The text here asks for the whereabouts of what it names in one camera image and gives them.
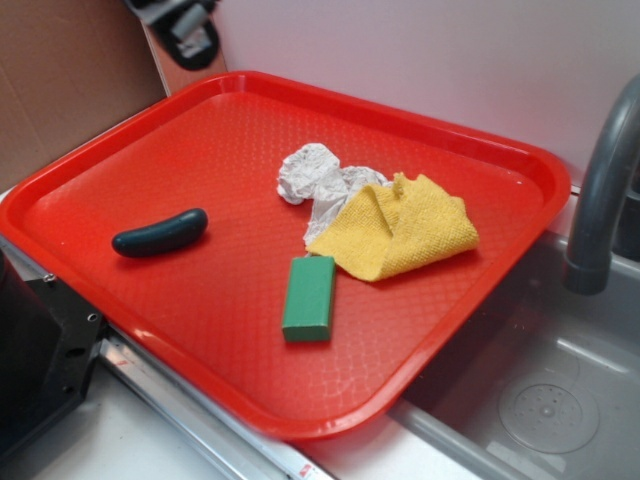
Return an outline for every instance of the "cardboard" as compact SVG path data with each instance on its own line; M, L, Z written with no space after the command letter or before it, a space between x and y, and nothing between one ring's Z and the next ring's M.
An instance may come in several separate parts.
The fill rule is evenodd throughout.
M165 96L120 1L0 0L0 192Z

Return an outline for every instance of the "yellow cloth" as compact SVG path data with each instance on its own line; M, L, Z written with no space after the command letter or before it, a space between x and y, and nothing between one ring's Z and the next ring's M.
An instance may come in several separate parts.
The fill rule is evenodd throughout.
M478 232L464 201L424 175L395 175L391 188L363 187L307 251L333 256L361 280L373 282L477 247Z

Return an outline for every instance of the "drain strainer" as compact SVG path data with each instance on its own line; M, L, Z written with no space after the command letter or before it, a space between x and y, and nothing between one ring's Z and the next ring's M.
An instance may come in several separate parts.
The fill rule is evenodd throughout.
M575 381L550 372L517 378L500 397L500 420L522 445L543 453L584 446L598 430L598 407Z

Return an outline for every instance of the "faucet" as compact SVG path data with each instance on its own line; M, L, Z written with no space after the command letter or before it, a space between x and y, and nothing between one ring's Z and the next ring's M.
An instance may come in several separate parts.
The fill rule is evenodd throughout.
M640 74L618 96L591 156L564 256L567 289L602 292L612 251L640 260L639 160Z

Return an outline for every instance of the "sink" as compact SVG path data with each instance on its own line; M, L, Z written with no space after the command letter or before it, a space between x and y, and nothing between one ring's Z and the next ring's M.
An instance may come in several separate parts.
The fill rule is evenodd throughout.
M565 247L545 233L403 393L488 478L640 475L640 270L615 258L603 293L576 295Z

